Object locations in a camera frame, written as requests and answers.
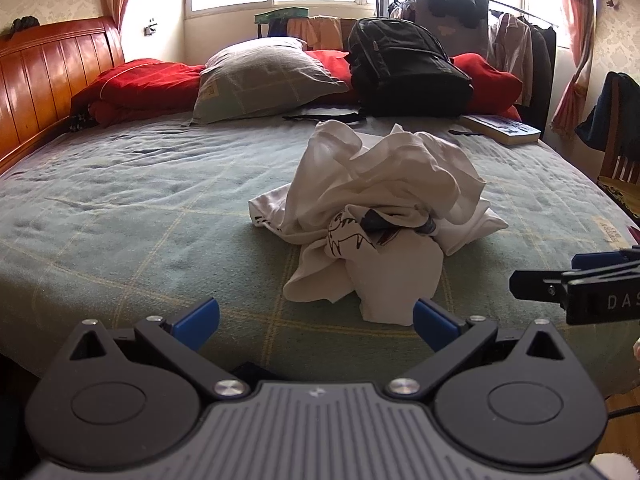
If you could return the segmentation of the right orange curtain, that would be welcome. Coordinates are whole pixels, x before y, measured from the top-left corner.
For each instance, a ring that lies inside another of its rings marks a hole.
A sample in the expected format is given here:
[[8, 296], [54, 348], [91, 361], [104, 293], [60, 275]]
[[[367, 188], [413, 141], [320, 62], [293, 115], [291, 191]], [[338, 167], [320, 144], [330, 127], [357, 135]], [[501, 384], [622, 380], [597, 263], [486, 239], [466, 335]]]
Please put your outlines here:
[[570, 138], [579, 124], [589, 89], [596, 30], [596, 0], [561, 0], [570, 37], [570, 53], [575, 65], [551, 119], [551, 128]]

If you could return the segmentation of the paperback book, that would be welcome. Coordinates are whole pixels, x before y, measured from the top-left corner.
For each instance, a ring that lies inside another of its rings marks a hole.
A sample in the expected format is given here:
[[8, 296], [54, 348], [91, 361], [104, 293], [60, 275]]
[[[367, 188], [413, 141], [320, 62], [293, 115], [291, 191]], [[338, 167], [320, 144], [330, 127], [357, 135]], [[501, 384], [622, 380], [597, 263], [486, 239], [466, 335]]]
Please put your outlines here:
[[538, 129], [501, 116], [465, 115], [458, 119], [458, 123], [507, 146], [535, 143], [540, 137]]

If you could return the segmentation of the grey green pillow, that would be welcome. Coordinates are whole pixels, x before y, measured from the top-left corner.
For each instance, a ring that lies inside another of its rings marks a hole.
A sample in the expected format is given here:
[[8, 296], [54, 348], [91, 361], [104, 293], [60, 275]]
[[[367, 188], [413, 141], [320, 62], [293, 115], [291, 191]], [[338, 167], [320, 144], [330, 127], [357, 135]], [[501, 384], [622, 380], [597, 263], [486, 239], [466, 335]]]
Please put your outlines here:
[[304, 50], [303, 40], [268, 37], [214, 54], [201, 71], [192, 122], [213, 124], [296, 110], [348, 85]]

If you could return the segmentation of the dark object on headboard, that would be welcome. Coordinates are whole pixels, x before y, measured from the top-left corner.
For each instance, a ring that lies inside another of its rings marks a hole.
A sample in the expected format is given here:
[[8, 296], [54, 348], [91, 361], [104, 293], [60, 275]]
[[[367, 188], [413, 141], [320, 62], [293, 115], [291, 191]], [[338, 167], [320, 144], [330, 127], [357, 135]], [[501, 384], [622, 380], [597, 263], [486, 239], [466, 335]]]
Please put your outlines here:
[[40, 25], [40, 21], [38, 18], [35, 18], [32, 15], [22, 16], [21, 18], [16, 18], [12, 24], [1, 31], [1, 37], [3, 39], [9, 40], [11, 39], [17, 32], [22, 32], [23, 30], [38, 27]]

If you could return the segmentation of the items on window sill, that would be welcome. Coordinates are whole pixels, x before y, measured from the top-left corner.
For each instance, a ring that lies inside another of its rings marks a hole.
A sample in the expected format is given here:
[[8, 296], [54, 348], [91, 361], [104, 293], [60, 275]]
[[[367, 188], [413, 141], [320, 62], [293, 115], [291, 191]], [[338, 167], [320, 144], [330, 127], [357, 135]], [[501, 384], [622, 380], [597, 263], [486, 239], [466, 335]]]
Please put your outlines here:
[[258, 38], [266, 26], [268, 37], [293, 37], [299, 39], [307, 50], [347, 50], [348, 37], [356, 18], [310, 15], [307, 8], [289, 6], [254, 15]]

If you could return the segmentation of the black backpack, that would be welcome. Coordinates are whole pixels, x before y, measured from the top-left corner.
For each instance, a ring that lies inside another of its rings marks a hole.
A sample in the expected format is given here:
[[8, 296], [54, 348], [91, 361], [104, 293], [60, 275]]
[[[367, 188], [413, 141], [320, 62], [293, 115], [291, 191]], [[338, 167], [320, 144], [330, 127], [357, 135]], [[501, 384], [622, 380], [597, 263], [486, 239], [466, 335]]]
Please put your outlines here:
[[427, 28], [397, 18], [360, 18], [348, 37], [356, 112], [288, 115], [288, 120], [339, 120], [358, 124], [369, 117], [456, 118], [473, 96], [472, 79], [451, 61]]

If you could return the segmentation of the red quilt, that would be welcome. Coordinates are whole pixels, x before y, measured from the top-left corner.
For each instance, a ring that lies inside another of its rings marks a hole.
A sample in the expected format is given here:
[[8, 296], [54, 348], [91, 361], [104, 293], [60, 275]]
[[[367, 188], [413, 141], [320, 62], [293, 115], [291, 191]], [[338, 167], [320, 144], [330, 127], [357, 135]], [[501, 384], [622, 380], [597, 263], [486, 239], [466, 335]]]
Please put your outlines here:
[[[471, 114], [518, 120], [515, 102], [523, 89], [517, 76], [493, 68], [477, 53], [454, 56], [452, 64], [471, 77]], [[140, 58], [100, 73], [70, 100], [70, 118], [78, 129], [108, 126], [192, 110], [198, 96], [201, 65]]]

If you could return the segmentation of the clothes rack with garments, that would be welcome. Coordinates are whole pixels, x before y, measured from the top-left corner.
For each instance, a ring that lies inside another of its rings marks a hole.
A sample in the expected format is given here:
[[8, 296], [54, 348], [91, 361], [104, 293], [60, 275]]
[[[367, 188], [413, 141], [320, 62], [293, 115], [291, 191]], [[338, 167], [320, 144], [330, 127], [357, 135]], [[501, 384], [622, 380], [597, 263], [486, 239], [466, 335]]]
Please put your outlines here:
[[515, 108], [520, 117], [540, 130], [546, 128], [556, 58], [552, 24], [538, 26], [538, 18], [508, 6], [492, 10], [494, 0], [375, 0], [379, 18], [403, 18], [422, 25], [440, 41], [452, 58], [480, 55], [496, 70], [522, 82]]

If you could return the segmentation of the wooden headboard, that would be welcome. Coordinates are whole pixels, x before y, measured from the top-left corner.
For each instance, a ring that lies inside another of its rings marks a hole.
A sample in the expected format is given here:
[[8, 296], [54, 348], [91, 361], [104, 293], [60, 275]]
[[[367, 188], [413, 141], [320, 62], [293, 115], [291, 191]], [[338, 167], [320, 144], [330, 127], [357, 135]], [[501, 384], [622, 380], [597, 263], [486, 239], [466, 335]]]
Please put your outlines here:
[[111, 18], [41, 25], [1, 41], [1, 170], [68, 130], [70, 100], [124, 62]]

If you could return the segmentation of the wooden chair with dark garment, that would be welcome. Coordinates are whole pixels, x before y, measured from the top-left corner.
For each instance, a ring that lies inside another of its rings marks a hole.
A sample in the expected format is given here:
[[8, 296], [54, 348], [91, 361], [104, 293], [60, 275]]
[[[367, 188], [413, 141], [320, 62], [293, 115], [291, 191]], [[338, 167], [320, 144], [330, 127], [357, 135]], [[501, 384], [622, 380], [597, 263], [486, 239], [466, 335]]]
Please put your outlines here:
[[639, 223], [639, 85], [608, 72], [588, 117], [575, 128], [588, 148], [602, 152], [597, 185]]

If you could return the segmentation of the white printed long-sleeve shirt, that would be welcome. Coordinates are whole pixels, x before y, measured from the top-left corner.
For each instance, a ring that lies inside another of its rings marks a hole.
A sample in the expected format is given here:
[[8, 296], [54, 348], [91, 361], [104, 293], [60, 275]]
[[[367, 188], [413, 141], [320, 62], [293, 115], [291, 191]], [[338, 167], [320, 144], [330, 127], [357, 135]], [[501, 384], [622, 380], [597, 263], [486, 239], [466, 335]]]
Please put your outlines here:
[[283, 287], [294, 302], [360, 299], [364, 320], [409, 326], [434, 297], [445, 257], [506, 228], [457, 145], [393, 126], [386, 136], [337, 120], [310, 137], [291, 183], [253, 198], [254, 226], [300, 248]]

